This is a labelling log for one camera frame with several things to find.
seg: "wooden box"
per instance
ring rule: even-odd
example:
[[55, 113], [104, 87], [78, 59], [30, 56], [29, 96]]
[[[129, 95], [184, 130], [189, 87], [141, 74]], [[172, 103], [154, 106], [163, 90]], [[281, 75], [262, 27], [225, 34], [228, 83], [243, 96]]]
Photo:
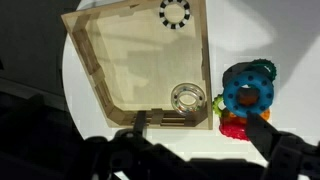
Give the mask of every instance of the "wooden box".
[[[186, 17], [180, 1], [168, 2], [170, 22]], [[62, 15], [109, 127], [132, 126], [137, 111], [146, 110], [150, 128], [212, 129], [206, 5], [187, 2], [190, 17], [179, 29], [164, 25], [161, 0], [127, 0]], [[201, 111], [182, 116], [172, 108], [171, 91], [181, 83], [205, 92]]]

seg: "plywood board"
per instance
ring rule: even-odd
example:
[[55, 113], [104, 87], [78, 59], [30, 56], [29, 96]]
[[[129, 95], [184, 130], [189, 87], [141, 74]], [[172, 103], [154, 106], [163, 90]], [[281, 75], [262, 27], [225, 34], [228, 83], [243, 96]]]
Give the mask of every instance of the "plywood board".
[[[177, 30], [162, 24], [160, 0], [131, 0], [63, 16], [106, 117], [128, 125], [132, 113], [160, 109], [151, 124], [163, 118], [162, 124], [202, 122], [201, 129], [212, 128], [205, 1], [188, 2], [191, 18]], [[184, 16], [178, 4], [168, 6], [165, 13], [175, 22]], [[173, 111], [171, 91], [181, 83], [205, 92], [207, 119], [193, 120], [204, 117], [199, 114], [182, 119], [166, 115]]]

